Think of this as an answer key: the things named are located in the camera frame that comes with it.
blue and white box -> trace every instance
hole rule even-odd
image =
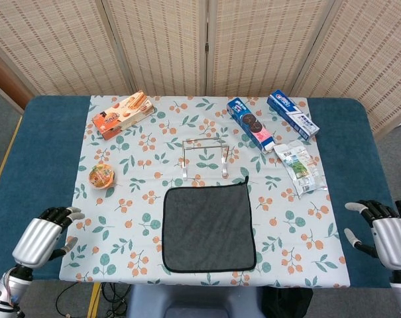
[[[279,89],[268,96],[267,103],[284,118],[303,139],[308,140],[319,131],[319,127],[315,125],[304,112],[298,109],[296,104]]]

woven screen panel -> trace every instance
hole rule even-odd
[[[374,133],[401,116],[401,0],[344,0],[292,95],[358,99]]]
[[[107,0],[137,89],[148,95],[203,95],[203,1]]]
[[[219,0],[213,95],[288,93],[316,37],[329,1]]]
[[[42,95],[128,92],[94,1],[0,1],[0,48]]]

table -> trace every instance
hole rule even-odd
[[[346,201],[364,198],[391,204],[365,112],[351,99],[308,99],[308,103],[321,127],[317,145],[337,226],[368,233],[365,222],[343,207]],[[15,243],[7,242],[18,241],[31,217],[52,205],[71,204],[88,109],[89,97],[37,97],[27,107],[0,181],[0,275],[5,264],[13,264]],[[356,164],[345,164],[348,155]],[[378,261],[353,250],[343,235],[341,244],[352,286],[388,286],[388,272]],[[58,268],[55,261],[36,275],[57,278]]]

snack bag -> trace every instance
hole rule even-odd
[[[299,197],[305,192],[327,189],[314,161],[299,140],[288,144],[277,144],[274,146],[274,150],[292,178]]]

black cable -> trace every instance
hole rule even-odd
[[[59,310],[59,307],[58,307],[59,298],[60,298],[61,295],[64,294],[64,292],[66,292],[67,290],[71,289],[71,288],[74,287],[76,284],[78,284],[78,282],[73,283],[72,285],[70,285],[70,286],[68,286],[67,288],[65,288],[64,290],[62,290],[62,292],[59,293],[59,296],[57,296],[57,298],[56,298],[56,310],[57,310],[57,312],[59,313],[59,315],[61,315],[62,317],[66,317],[66,314],[63,314],[63,313],[60,312],[60,310]],[[71,318],[84,318],[84,317],[85,317],[85,316],[78,316],[78,317],[71,316]]]
[[[106,290],[107,283],[101,283],[101,293],[104,297],[104,299],[111,304],[111,309],[109,309],[106,312],[106,318],[113,318],[113,317],[122,317],[125,316],[128,310],[128,304],[126,301],[126,296],[128,295],[129,291],[131,290],[132,285],[130,285],[125,293],[123,295],[119,295],[116,290],[116,285],[115,283],[109,283],[109,287],[113,293],[113,298],[110,299],[109,297],[106,296],[105,290]]]

